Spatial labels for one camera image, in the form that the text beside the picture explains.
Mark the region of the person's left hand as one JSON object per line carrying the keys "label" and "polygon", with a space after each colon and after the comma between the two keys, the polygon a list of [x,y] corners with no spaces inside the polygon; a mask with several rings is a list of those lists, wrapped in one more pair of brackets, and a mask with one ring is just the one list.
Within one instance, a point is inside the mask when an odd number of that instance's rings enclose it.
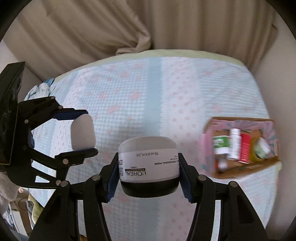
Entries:
{"label": "person's left hand", "polygon": [[23,189],[15,185],[8,177],[6,172],[0,174],[0,203],[1,203],[1,216],[5,213],[8,205],[15,201],[18,193],[23,193]]}

